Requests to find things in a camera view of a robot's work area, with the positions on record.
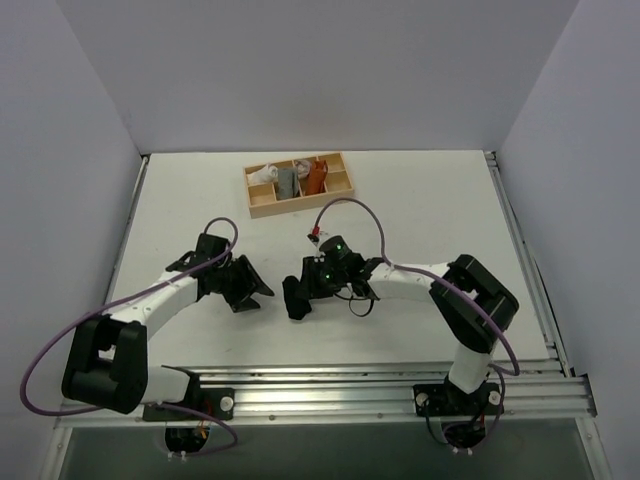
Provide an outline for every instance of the white backdrop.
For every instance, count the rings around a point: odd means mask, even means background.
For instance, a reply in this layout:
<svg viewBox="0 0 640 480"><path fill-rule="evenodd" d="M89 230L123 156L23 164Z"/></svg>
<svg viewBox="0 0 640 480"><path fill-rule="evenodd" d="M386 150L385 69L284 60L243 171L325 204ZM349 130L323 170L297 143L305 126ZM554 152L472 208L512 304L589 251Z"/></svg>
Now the white backdrop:
<svg viewBox="0 0 640 480"><path fill-rule="evenodd" d="M54 422L20 378L101 302L140 156L54 2L0 2L0 85L0 478L35 479ZM69 340L36 371L41 407L60 405Z"/></svg>
<svg viewBox="0 0 640 480"><path fill-rule="evenodd" d="M640 457L640 3L582 0L501 152L616 479Z"/></svg>
<svg viewBox="0 0 640 480"><path fill-rule="evenodd" d="M497 149L577 0L58 0L144 153Z"/></svg>

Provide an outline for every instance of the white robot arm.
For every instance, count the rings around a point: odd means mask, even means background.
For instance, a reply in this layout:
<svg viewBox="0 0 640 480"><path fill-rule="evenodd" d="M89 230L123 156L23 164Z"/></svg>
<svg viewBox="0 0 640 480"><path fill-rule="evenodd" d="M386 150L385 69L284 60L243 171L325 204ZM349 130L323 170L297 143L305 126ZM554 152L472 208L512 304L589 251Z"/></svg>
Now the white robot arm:
<svg viewBox="0 0 640 480"><path fill-rule="evenodd" d="M365 260L354 253L340 235L319 232L310 235L314 256L303 259L300 281L283 282L289 316L301 320L311 311L309 300L328 298L349 288L359 298L375 302L386 298L433 302L458 340L447 381L464 395L476 392L486 381L497 336L460 297L418 273L426 270L473 295L475 302L504 332L519 305L515 297L474 257L461 255L452 263L387 265L382 258ZM406 271L413 268L415 272Z"/></svg>
<svg viewBox="0 0 640 480"><path fill-rule="evenodd" d="M180 272L224 253L227 239L202 233L195 251L169 265L153 284L162 289L88 319L76 328L62 381L66 398L129 413L138 405L185 402L200 407L197 376L169 367L148 367L147 343L172 317L210 293L234 312L260 308L254 293L273 296L244 255L231 254L192 275Z"/></svg>

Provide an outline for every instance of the wooden box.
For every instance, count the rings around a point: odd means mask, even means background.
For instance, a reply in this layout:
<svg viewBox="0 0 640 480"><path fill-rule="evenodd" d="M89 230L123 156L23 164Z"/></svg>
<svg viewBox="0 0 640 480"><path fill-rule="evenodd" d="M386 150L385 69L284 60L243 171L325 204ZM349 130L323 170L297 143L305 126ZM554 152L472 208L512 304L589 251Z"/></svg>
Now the wooden box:
<svg viewBox="0 0 640 480"><path fill-rule="evenodd" d="M244 183L247 189L247 201L249 203L249 214L251 218L267 217L280 213L296 212L308 208L322 207L329 200L338 197L350 197L353 195L353 183L347 171L341 153L329 153L326 155L306 157L306 160L315 159L327 162L327 177L324 181L322 193L315 195L305 195L307 179L300 179L300 195L286 200L277 200L278 182L265 183L261 185L249 185L247 175L256 172L264 167L254 165L244 168ZM294 167L294 161L298 159L286 160L282 162L272 162L278 168Z"/></svg>

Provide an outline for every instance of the orange object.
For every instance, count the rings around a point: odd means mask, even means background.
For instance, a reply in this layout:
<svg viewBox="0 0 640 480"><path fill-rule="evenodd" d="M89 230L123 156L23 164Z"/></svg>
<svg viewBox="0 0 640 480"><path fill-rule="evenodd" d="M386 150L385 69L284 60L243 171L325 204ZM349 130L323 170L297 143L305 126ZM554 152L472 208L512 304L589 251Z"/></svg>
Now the orange object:
<svg viewBox="0 0 640 480"><path fill-rule="evenodd" d="M307 180L305 195L315 195L324 190L324 180L327 178L327 162L325 160L314 160L311 164L311 171Z"/></svg>

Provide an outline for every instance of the bolt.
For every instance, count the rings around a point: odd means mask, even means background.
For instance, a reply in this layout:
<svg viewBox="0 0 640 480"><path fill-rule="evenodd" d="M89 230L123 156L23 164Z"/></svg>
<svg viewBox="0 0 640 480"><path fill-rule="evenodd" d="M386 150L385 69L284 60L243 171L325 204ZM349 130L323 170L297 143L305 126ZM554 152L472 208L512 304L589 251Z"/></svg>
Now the bolt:
<svg viewBox="0 0 640 480"><path fill-rule="evenodd" d="M233 408L233 398L231 397L222 397L220 399L220 410L223 412L230 412Z"/></svg>
<svg viewBox="0 0 640 480"><path fill-rule="evenodd" d="M418 405L419 407L424 407L427 404L428 400L429 395L427 395L426 393L419 393L418 395L416 395L416 405Z"/></svg>
<svg viewBox="0 0 640 480"><path fill-rule="evenodd" d="M491 405L500 405L500 393L495 390L489 394L489 403Z"/></svg>

